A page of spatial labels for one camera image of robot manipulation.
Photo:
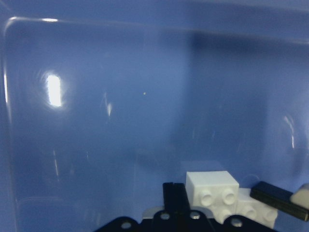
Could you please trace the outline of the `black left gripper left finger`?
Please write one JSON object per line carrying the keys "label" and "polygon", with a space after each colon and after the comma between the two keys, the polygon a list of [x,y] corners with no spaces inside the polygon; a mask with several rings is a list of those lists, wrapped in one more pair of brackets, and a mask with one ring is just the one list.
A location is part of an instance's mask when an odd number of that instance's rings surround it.
{"label": "black left gripper left finger", "polygon": [[98,232],[211,232],[212,226],[200,211],[192,210],[182,183],[163,184],[164,209],[152,219],[138,223],[130,217],[118,217]]}

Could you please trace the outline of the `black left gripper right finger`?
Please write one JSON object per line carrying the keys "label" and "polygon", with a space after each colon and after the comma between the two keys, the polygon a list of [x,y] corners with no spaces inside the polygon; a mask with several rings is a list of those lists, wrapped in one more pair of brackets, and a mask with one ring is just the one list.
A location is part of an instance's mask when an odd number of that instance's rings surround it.
{"label": "black left gripper right finger", "polygon": [[[309,184],[303,184],[296,192],[284,190],[267,182],[261,181],[251,188],[250,197],[272,206],[297,219],[309,220]],[[230,216],[223,224],[224,232],[273,232],[267,226],[244,216]]]}

